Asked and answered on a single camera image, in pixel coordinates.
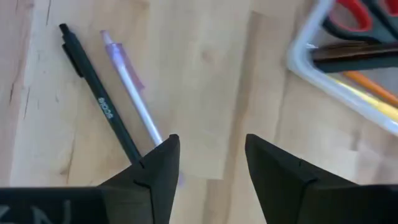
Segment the purple pen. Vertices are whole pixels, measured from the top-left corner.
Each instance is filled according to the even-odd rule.
[[[155,146],[160,145],[163,142],[162,137],[159,134],[141,95],[139,94],[144,86],[138,79],[122,44],[114,43],[110,38],[109,33],[105,30],[102,30],[101,34],[105,43],[106,51],[112,60],[115,69],[118,71],[120,79],[126,87],[130,99],[136,107],[142,122],[147,128]]]

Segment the wooden table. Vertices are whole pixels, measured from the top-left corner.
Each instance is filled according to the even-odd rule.
[[[163,137],[181,137],[171,223],[264,223],[244,156],[255,133],[360,184],[398,181],[398,140],[285,67],[311,0],[3,0],[0,184],[96,185],[129,165],[62,52],[78,35],[132,138],[153,148],[99,34],[122,42]]]

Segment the red scissors handle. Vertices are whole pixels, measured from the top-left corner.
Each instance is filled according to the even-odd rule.
[[[352,13],[359,27],[348,27],[336,19],[337,15],[331,13],[323,24],[324,28],[332,35],[346,40],[361,40],[366,42],[390,43],[396,42],[393,27],[394,15],[398,16],[398,0],[385,0],[388,11],[383,9],[377,0],[336,0],[336,3],[345,7]]]

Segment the black pen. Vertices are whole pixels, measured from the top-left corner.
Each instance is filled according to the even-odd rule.
[[[77,74],[86,79],[129,160],[132,163],[138,162],[141,159],[141,155],[116,111],[111,98],[98,78],[86,52],[83,50],[76,35],[69,30],[66,24],[61,24],[60,28],[63,34],[62,38],[65,41],[62,45],[63,50],[68,55]]]

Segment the white tray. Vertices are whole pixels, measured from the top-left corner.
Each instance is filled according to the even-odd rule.
[[[332,9],[335,0],[319,0],[309,15],[307,22],[293,41],[288,55],[288,67],[298,76],[321,88],[326,93],[356,110],[365,118],[377,123],[385,130],[398,136],[398,123],[379,112],[370,104],[354,95],[349,90],[339,86],[328,75],[314,67],[310,58],[308,45],[313,42],[322,28],[322,21]]]

